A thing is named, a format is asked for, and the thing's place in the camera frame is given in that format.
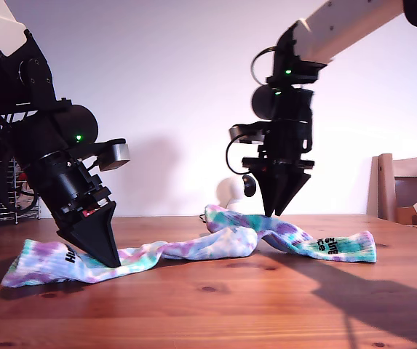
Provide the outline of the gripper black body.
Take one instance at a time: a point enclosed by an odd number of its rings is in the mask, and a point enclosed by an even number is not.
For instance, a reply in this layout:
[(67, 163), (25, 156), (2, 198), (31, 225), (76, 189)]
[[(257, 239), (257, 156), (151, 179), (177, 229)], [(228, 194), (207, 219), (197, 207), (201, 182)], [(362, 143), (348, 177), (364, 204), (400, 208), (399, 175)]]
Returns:
[(244, 157), (242, 166), (249, 170), (257, 168), (265, 170), (276, 165), (291, 166), (297, 169), (312, 169), (314, 161), (301, 159), (301, 154), (301, 148), (294, 145), (264, 142), (258, 146), (258, 156)]
[(98, 175), (66, 151), (55, 151), (29, 165), (29, 184), (38, 192), (60, 230), (70, 231), (85, 220), (106, 224), (116, 208), (110, 190)]

